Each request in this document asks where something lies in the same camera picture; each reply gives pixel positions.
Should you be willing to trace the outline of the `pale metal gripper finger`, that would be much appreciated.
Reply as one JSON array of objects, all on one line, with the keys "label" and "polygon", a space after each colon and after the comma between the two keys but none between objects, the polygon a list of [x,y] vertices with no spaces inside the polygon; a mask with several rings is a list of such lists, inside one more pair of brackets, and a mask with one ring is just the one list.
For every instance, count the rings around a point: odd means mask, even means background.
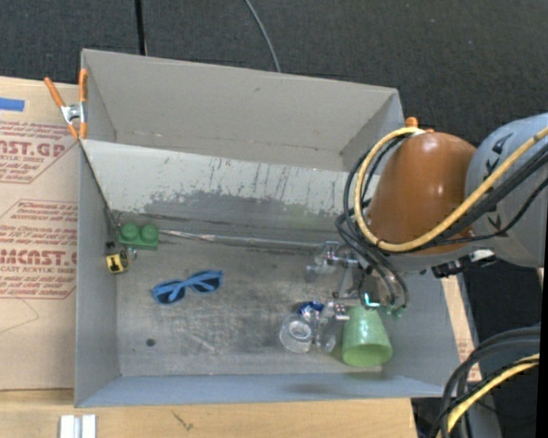
[{"label": "pale metal gripper finger", "polygon": [[334,274],[346,264],[344,256],[339,253],[340,246],[335,243],[324,243],[317,249],[311,263],[305,267],[305,280],[314,282],[320,276]]},{"label": "pale metal gripper finger", "polygon": [[342,330],[348,320],[347,307],[340,302],[329,301],[318,314],[314,345],[324,353],[331,353],[342,338]]}]

